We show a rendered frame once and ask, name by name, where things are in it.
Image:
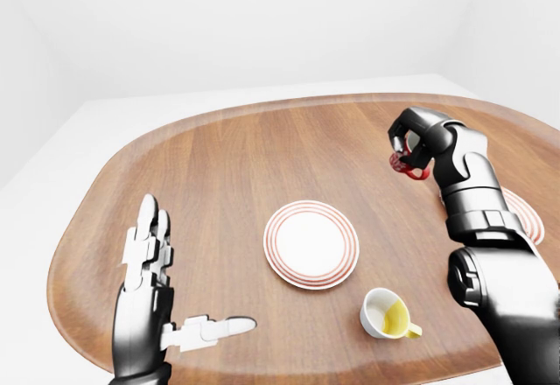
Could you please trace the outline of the white and yellow mug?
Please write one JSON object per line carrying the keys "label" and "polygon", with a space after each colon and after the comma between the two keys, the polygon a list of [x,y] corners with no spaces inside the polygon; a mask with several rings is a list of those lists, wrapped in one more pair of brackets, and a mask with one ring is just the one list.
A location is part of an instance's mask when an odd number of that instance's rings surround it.
{"label": "white and yellow mug", "polygon": [[360,323],[377,339],[417,339],[423,334],[422,328],[411,322],[403,300],[386,288],[374,288],[366,294],[360,308]]}

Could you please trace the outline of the white plate with red rings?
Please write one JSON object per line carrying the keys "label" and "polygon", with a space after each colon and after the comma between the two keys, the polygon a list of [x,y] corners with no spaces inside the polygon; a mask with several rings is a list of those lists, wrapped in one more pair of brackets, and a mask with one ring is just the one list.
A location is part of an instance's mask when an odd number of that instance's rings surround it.
{"label": "white plate with red rings", "polygon": [[306,290],[341,284],[360,256],[350,220],[316,200],[294,201],[276,210],[266,224],[262,245],[269,266],[289,284]]}
{"label": "white plate with red rings", "polygon": [[450,238],[466,246],[529,249],[544,238],[536,210],[507,188],[442,191],[439,198]]}

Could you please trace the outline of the red mug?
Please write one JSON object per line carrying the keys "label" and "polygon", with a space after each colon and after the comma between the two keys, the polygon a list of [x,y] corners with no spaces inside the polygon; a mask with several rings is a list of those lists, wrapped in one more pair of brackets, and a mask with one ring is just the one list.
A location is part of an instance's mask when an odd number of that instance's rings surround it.
{"label": "red mug", "polygon": [[402,152],[394,151],[389,158],[389,163],[391,167],[400,173],[406,174],[409,178],[414,180],[425,180],[431,174],[431,169],[426,166],[422,170],[415,168],[410,164],[404,163],[401,158],[407,157],[411,154],[412,148],[414,148],[419,143],[419,137],[410,132],[404,140],[404,146]]}

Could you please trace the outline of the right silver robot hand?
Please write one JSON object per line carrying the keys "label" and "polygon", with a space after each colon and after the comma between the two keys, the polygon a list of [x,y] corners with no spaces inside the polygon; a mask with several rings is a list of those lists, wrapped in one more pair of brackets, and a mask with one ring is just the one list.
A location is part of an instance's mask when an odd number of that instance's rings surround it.
{"label": "right silver robot hand", "polygon": [[[462,122],[429,108],[410,107],[392,123],[388,137],[393,150],[402,153],[400,160],[404,164],[424,169],[432,158],[453,144],[454,136],[445,127],[446,124],[462,125]],[[408,156],[404,156],[405,135],[409,130],[418,135],[420,141]]]}

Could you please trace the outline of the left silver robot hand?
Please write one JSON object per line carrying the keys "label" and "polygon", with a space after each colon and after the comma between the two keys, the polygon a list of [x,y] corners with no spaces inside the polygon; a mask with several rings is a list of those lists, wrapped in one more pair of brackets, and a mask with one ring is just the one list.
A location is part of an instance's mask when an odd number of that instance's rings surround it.
{"label": "left silver robot hand", "polygon": [[127,268],[112,332],[114,378],[154,371],[166,362],[168,347],[181,352],[213,347],[220,339],[257,327],[253,318],[243,316],[216,321],[205,314],[186,318],[181,326],[171,321],[174,289],[166,275],[174,257],[170,236],[169,214],[158,208],[153,195],[145,194],[124,245],[122,263]]}

